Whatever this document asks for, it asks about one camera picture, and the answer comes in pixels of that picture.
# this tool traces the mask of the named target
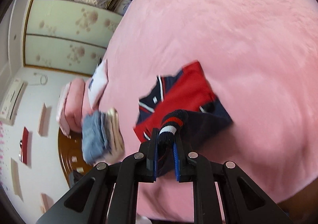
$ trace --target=air conditioner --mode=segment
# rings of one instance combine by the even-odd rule
[[[0,109],[0,121],[4,124],[13,125],[26,85],[21,79],[14,79],[10,85]]]

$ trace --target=pink pillow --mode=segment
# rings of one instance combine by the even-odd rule
[[[82,105],[85,82],[82,78],[72,80],[66,99],[65,117],[74,132],[82,132]]]
[[[66,98],[70,90],[70,83],[66,84],[62,90],[58,100],[58,108],[56,113],[56,121],[58,122],[61,131],[64,135],[69,136],[70,134],[70,126],[65,117],[65,104]]]
[[[83,107],[82,107],[82,122],[86,115],[91,115],[95,110],[98,110],[99,103],[91,108],[91,105],[88,100],[88,86],[91,82],[92,78],[89,78],[85,83],[85,91],[84,91],[84,98],[83,98]]]

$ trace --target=white wall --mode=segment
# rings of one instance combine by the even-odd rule
[[[0,101],[2,101],[8,84],[11,81],[8,57],[8,32],[12,7],[13,2],[0,23]]]
[[[23,34],[31,0],[15,0],[9,28],[9,63],[12,76],[23,66]]]
[[[34,76],[34,72],[47,75],[48,82],[45,86],[32,86],[32,84],[40,82],[40,77]],[[76,76],[54,71],[21,68],[15,77],[27,81],[28,86],[23,94],[14,126],[3,125],[5,144],[0,145],[4,155],[1,181],[7,196],[22,219],[26,224],[35,224],[42,215],[40,193],[47,194],[52,199],[49,201],[49,204],[52,205],[69,189],[58,156],[58,124],[55,117],[62,86]],[[47,137],[40,137],[37,133],[43,103],[52,108],[49,114]],[[18,157],[24,126],[29,131],[28,166],[20,162]],[[14,195],[13,192],[11,157],[18,162],[23,200]]]
[[[30,1],[12,1],[0,23],[0,104],[12,76],[23,66],[23,32]]]

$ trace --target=blue folded cloth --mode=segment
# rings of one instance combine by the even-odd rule
[[[95,111],[84,118],[82,133],[82,152],[85,162],[93,165],[104,153],[110,151],[106,135],[106,113]]]

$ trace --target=pink cushion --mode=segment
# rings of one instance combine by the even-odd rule
[[[69,136],[70,134],[70,126],[65,117],[65,104],[66,104],[66,99],[67,99],[69,90],[70,90],[70,83],[63,86],[61,90],[61,94],[58,99],[58,106],[57,106],[57,113],[56,113],[56,121],[58,122],[58,125],[60,126],[62,133],[66,136]]]
[[[85,82],[85,91],[84,91],[83,107],[82,107],[82,121],[84,120],[86,115],[91,115],[93,114],[95,110],[98,110],[98,106],[99,106],[99,104],[97,104],[95,105],[95,107],[91,108],[91,105],[88,100],[88,86],[91,82],[91,79],[92,78],[88,79]]]
[[[138,99],[156,75],[193,60],[234,124],[204,144],[236,162],[276,202],[318,176],[316,0],[133,0],[107,48],[100,110],[115,107],[125,155],[137,152]],[[193,222],[192,184],[174,173],[139,184],[137,212]]]
[[[82,132],[82,105],[85,82],[82,78],[72,80],[66,99],[65,117],[74,132]]]

